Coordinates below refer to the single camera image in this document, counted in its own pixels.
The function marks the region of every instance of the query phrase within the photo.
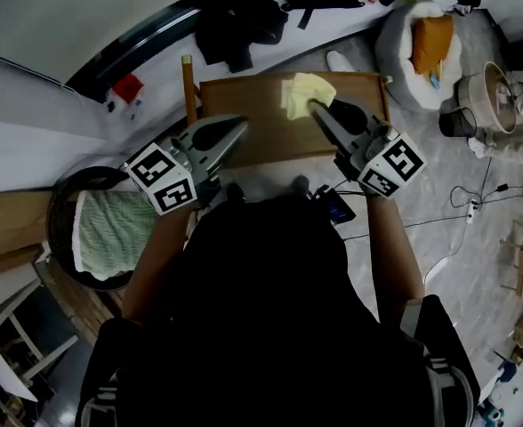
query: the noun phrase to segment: person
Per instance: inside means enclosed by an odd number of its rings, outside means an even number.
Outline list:
[[[76,425],[438,424],[426,352],[400,330],[425,292],[396,203],[366,197],[377,321],[318,201],[297,190],[250,204],[236,185],[228,196],[186,247],[193,205],[157,220],[123,317],[101,327]],[[477,398],[457,334],[429,299],[419,336]],[[445,425],[466,425],[472,400],[445,391]]]

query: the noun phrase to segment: red object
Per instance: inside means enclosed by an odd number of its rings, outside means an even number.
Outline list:
[[[127,104],[131,104],[142,88],[143,83],[137,76],[129,73],[113,86],[113,91]]]

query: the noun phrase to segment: small electronic device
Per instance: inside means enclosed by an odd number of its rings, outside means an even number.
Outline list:
[[[341,198],[341,195],[334,189],[330,189],[328,185],[323,185],[318,189],[313,200],[318,201],[328,210],[329,218],[334,224],[350,222],[356,217],[349,205]]]

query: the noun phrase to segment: white pet bed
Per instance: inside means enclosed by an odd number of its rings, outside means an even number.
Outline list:
[[[388,85],[390,95],[404,108],[411,110],[439,110],[441,102],[454,94],[454,84],[461,79],[461,41],[453,35],[447,58],[442,62],[443,75],[439,89],[434,88],[423,75],[415,72],[412,64],[413,28],[421,18],[437,18],[444,13],[431,0],[422,0],[394,11],[384,22],[376,41],[376,60],[383,76],[392,76]]]

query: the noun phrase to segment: green towel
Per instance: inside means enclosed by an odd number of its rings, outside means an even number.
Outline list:
[[[100,281],[133,270],[157,218],[137,191],[82,191],[72,233],[76,270]]]

